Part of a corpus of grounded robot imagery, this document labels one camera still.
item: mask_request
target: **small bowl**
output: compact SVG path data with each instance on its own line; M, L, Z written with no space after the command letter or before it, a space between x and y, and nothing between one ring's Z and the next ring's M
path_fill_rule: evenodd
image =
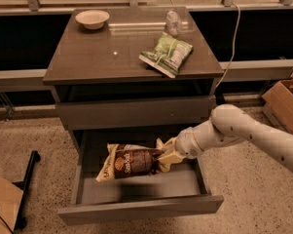
M89 10L79 13L76 21L87 29L99 29L109 19L109 14L99 10Z

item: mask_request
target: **snack bag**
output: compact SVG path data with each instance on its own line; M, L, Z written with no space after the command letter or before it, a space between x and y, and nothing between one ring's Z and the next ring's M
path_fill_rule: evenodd
M130 144L108 144L109 156L96 180L101 182L130 176L154 175L158 171L157 157L163 152Z
M193 46L163 33L152 52L142 52L139 58L170 78L175 78L180 66L193 51Z
M98 182L131 176L147 176L169 172L171 164L182 162L174 150L175 137L163 143L157 139L156 148L131 144L107 144L109 156L99 172Z

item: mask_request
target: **open drawer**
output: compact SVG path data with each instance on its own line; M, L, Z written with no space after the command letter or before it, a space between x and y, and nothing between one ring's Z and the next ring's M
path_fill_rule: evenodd
M169 173L97 182L107 157L107 142L154 147L167 141L179 126L87 130L82 134L72 206L58 211L67 225L141 218L214 214L223 202L206 189L197 160L173 165Z

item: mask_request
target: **green snack bag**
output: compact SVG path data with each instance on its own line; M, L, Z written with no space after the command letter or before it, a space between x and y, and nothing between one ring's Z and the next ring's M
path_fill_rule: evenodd
M152 52L142 52L139 58L170 78L175 78L193 46L163 33Z

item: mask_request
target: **black cable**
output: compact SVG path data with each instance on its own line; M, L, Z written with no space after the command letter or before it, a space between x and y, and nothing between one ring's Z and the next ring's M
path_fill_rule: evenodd
M11 232L11 234L14 234L14 231L10 228L10 226L8 225L8 223L1 217L0 215L0 219L1 221L3 221L3 223L7 226L7 228L9 229L9 231Z

